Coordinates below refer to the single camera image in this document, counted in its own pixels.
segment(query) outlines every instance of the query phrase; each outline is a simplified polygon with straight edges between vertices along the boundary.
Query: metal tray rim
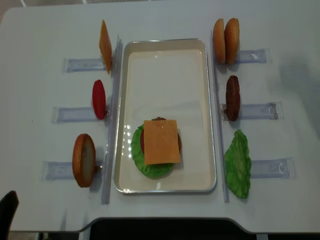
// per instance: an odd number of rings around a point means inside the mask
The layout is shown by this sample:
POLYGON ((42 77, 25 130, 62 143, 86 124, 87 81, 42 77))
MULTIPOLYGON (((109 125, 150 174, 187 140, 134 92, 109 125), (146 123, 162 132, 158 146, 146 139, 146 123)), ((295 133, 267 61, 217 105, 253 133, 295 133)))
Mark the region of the metal tray rim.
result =
MULTIPOLYGON (((208 84, 208 100, 209 100, 209 115, 210 115, 210 127, 211 127, 211 141, 212 141, 212 152, 213 152, 213 164, 214 164, 214 172, 215 172, 215 177, 214 177, 214 181, 213 184, 211 186, 209 186, 207 189, 204 190, 129 190, 129 191, 124 191, 122 189, 119 189, 115 183, 115 167, 113 169, 113 185, 115 187, 115 189, 122 193, 122 194, 158 194, 158 193, 208 193, 210 192, 212 189, 214 189, 214 187, 216 186, 217 183, 217 165, 216 165, 216 153, 215 153, 215 140, 214 140, 214 131, 213 131, 213 116, 212 116, 212 103, 211 103, 211 94, 210 94, 210 80, 209 80, 209 65, 208 65, 208 53, 207 53, 207 46, 206 44, 199 38, 182 38, 182 39, 167 39, 167 40, 145 40, 145 41, 131 41, 129 42, 124 50, 123 50, 123 54, 125 54, 126 49, 129 45, 131 44, 137 44, 137 43, 149 43, 149 42, 169 42, 169 41, 185 41, 185 40, 198 40, 200 42, 203 43, 204 45, 204 49, 205 49, 205 63, 206 63, 206 78, 207 78, 207 84, 208 84)), ((123 81, 124 81, 124 64, 122 63, 122 78, 121 78, 121 82, 120 82, 120 88, 119 88, 119 100, 122 97, 122 88, 123 88, 123 81)), ((120 126, 120 110, 121 110, 121 101, 118 105, 118 110, 117 110, 117 128, 116 128, 116 132, 117 132, 117 136, 116 136, 116 143, 115 143, 115 148, 114 148, 114 154, 113 154, 113 162, 116 161, 116 156, 117 156, 117 143, 118 143, 118 132, 119 132, 119 126, 120 126)))

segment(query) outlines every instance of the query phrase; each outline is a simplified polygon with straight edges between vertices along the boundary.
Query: white table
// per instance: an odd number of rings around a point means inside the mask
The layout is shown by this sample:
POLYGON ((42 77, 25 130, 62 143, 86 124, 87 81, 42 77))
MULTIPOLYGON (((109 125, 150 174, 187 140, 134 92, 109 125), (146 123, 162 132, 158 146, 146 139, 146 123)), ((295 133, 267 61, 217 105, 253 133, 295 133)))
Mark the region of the white table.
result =
POLYGON ((229 219, 256 233, 320 232, 320 142, 310 121, 319 117, 314 113, 320 103, 319 9, 316 0, 184 0, 9 10, 0 26, 0 197, 10 190, 19 197, 11 230, 79 231, 101 218, 192 217, 229 219), (113 47, 117 34, 124 46, 140 40, 201 39, 213 84, 210 30, 218 18, 226 23, 232 17, 239 19, 241 49, 271 48, 270 70, 261 76, 265 81, 279 83, 283 56, 296 58, 295 66, 301 67, 298 81, 295 74, 288 83, 295 92, 265 89, 283 103, 279 139, 294 157, 296 178, 254 179, 247 201, 230 193, 230 203, 224 203, 215 134, 217 184, 208 194, 123 195, 112 186, 110 204, 102 205, 102 187, 95 192, 74 180, 40 181, 43 161, 71 161, 78 134, 91 135, 98 157, 104 158, 108 131, 102 122, 50 122, 54 106, 90 106, 97 79, 111 95, 111 80, 103 71, 62 73, 64 58, 99 57, 102 19, 113 47))

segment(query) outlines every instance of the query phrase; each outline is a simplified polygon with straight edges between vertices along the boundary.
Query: tray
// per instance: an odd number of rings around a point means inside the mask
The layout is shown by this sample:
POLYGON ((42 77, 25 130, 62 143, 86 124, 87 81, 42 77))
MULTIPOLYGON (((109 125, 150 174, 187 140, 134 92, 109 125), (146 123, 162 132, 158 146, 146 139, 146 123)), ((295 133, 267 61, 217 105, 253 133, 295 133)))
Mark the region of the tray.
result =
POLYGON ((199 39, 131 42, 124 49, 114 184, 125 194, 207 192, 216 184, 207 50, 199 39), (131 155, 135 130, 156 117, 177 121, 181 163, 144 176, 131 155))

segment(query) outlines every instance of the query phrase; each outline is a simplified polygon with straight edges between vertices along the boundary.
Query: cheese slice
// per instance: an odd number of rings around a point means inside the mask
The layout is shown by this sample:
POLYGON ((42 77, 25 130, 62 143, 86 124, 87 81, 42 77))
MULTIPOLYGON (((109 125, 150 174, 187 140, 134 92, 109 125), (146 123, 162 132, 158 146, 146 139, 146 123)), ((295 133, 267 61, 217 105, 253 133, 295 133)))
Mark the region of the cheese slice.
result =
POLYGON ((102 55, 106 70, 108 74, 110 74, 111 61, 112 61, 112 47, 111 47, 111 42, 110 42, 105 20, 102 20, 102 24, 101 24, 99 48, 101 51, 101 55, 102 55))
POLYGON ((144 164, 179 162, 176 120, 144 121, 144 164))

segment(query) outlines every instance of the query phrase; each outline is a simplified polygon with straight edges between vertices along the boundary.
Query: green lettuce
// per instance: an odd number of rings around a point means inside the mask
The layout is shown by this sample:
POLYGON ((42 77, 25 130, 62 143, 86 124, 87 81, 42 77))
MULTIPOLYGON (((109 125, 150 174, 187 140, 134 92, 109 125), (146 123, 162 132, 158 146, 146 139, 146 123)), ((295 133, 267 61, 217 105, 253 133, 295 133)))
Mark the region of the green lettuce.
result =
POLYGON ((251 159, 247 137, 240 129, 235 131, 224 161, 228 188, 239 198, 246 199, 250 189, 251 159))
POLYGON ((169 172, 173 167, 173 163, 145 165, 145 156, 140 145, 140 137, 143 129, 144 125, 142 124, 133 134, 131 141, 132 159, 141 173, 149 178, 157 178, 169 172))

